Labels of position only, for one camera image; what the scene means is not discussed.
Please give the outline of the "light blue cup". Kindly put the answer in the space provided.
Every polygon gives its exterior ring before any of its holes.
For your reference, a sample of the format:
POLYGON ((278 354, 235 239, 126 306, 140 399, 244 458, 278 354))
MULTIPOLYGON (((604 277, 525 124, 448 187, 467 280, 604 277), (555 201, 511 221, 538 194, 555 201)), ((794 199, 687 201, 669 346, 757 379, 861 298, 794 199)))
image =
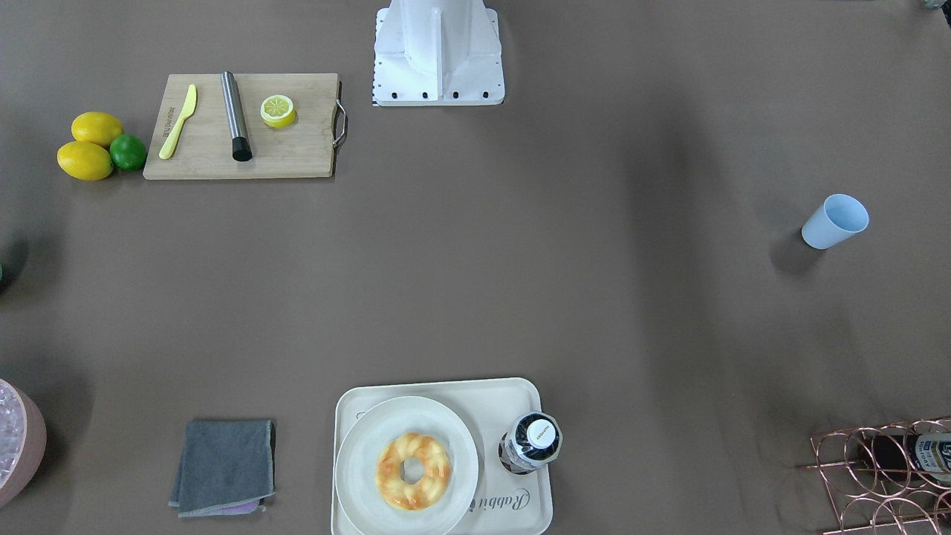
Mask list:
POLYGON ((827 250, 869 226, 869 211, 858 199, 843 193, 825 198, 821 207, 806 220, 802 240, 816 250, 827 250))

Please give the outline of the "pink bowl with ice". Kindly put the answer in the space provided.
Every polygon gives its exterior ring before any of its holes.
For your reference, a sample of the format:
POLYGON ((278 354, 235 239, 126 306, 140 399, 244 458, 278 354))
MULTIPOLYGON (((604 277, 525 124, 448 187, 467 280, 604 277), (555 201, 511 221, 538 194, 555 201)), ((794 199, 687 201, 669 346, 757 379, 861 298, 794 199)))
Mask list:
POLYGON ((26 392, 1 380, 1 505, 33 480, 47 443, 45 419, 26 392))

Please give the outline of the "tea bottle on tray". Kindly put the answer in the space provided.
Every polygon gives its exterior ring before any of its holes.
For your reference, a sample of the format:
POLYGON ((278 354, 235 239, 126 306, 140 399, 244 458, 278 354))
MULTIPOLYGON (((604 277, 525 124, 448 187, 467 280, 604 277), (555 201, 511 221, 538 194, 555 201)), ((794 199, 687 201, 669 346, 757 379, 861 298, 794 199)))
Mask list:
POLYGON ((499 461, 516 475, 526 475, 553 463, 560 454, 563 434, 554 417, 530 411, 519 418, 499 442, 499 461))

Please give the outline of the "cream round plate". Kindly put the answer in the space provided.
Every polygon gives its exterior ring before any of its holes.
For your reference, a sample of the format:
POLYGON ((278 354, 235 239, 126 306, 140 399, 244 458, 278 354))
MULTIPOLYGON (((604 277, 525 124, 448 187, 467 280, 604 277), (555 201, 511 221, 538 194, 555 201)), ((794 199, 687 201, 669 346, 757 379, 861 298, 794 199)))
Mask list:
POLYGON ((429 398, 402 396, 360 417, 337 454, 337 497, 360 534, 448 534, 478 487, 473 435, 429 398))

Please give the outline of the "glazed donut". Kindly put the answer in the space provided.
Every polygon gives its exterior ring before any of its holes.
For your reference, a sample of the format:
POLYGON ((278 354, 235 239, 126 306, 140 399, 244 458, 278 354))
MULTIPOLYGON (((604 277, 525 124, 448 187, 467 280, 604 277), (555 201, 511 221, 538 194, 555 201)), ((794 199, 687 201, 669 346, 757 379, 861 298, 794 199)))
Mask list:
POLYGON ((430 435, 407 432, 381 450, 374 483, 390 507, 421 511, 441 501, 451 478, 452 462, 441 441, 430 435))

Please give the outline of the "cream serving tray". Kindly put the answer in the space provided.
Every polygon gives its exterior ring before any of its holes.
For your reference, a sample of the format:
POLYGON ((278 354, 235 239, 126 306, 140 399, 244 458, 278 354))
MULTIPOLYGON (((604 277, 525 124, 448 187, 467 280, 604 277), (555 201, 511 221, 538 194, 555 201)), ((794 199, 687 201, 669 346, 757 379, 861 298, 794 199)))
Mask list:
MULTIPOLYGON (((536 386, 524 378, 354 387, 337 401, 335 467, 343 441, 357 420, 376 404, 402 396, 445 404, 473 435, 479 460, 478 487, 467 512, 448 534, 540 534, 549 528, 554 514, 549 464, 516 475, 503 468, 497 455, 502 436, 521 416, 542 412, 536 386)), ((346 517, 336 488, 331 531, 360 534, 346 517)))

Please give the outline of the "half lemon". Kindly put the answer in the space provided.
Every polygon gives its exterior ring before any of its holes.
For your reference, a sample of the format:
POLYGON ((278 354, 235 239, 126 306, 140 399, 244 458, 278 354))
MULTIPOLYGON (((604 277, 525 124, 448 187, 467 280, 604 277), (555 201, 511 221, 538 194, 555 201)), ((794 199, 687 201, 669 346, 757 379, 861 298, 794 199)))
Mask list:
POLYGON ((259 105, 259 117, 266 126, 281 129, 296 121, 296 106, 286 95, 274 94, 259 105))

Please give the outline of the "steel muddler black tip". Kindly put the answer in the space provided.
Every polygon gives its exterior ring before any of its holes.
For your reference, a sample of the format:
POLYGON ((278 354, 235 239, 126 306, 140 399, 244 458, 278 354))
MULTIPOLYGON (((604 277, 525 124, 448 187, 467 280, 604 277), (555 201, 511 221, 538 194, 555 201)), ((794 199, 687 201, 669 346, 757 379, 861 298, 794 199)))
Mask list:
POLYGON ((238 83, 232 72, 221 72, 221 87, 223 87, 225 113, 227 113, 231 136, 232 158, 238 162, 248 162, 253 158, 253 153, 248 139, 238 83))

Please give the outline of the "gray folded cloth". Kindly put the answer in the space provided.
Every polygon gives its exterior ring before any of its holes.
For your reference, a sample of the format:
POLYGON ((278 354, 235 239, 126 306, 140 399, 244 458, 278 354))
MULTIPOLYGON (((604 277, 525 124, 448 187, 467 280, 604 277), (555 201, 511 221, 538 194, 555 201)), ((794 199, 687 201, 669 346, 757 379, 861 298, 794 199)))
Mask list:
POLYGON ((272 420, 186 425, 169 497, 180 518, 251 514, 264 508, 275 491, 272 420))

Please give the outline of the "yellow plastic knife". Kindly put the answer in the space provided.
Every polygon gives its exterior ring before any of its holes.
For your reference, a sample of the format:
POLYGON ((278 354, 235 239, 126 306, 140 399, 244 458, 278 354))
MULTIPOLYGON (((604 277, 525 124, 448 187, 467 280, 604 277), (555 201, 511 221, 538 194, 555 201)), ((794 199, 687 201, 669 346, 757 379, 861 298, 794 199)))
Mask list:
POLYGON ((181 112, 178 115, 173 127, 170 129, 169 136, 167 136, 166 141, 164 141, 162 148, 158 152, 158 156, 162 160, 170 159, 177 149, 181 132, 186 125, 186 120, 189 119, 197 109, 198 104, 198 91, 195 84, 188 85, 186 90, 186 100, 184 104, 181 105, 181 112))

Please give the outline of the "green lime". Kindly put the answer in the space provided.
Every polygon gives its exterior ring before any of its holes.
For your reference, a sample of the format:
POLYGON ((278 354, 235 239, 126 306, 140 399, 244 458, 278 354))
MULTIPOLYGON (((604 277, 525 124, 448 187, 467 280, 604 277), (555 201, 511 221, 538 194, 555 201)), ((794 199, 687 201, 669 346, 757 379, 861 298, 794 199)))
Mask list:
POLYGON ((146 165, 145 143, 132 134, 123 133, 116 136, 108 151, 113 165, 123 172, 136 172, 146 165))

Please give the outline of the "yellow lemon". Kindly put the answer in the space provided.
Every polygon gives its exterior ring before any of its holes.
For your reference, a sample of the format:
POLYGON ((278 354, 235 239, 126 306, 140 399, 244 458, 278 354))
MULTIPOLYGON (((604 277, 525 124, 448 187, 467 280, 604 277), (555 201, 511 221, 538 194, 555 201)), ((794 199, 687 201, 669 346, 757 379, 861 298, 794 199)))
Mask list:
POLYGON ((95 143, 105 149, 123 133, 123 123, 114 115, 102 111, 81 113, 71 123, 71 134, 75 141, 95 143))
POLYGON ((108 177, 114 165, 108 150, 97 143, 72 141, 56 153, 58 165, 69 176, 81 181, 98 181, 108 177))

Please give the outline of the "rack bottle upper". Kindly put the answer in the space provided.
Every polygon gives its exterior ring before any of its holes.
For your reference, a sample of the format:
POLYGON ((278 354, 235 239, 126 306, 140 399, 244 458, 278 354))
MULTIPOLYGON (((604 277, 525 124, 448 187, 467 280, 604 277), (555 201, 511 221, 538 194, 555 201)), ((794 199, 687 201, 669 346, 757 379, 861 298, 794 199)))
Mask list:
POLYGON ((950 434, 879 434, 865 441, 860 460, 869 470, 894 484, 928 481, 949 487, 950 434))

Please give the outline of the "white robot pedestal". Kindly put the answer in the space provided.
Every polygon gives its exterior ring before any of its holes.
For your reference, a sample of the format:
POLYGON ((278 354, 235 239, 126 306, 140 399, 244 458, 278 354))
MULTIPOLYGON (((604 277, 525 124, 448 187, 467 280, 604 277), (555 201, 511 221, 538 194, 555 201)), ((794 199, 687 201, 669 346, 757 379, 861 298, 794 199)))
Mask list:
POLYGON ((374 37, 373 105, 504 102, 499 15, 482 1, 392 1, 374 37))

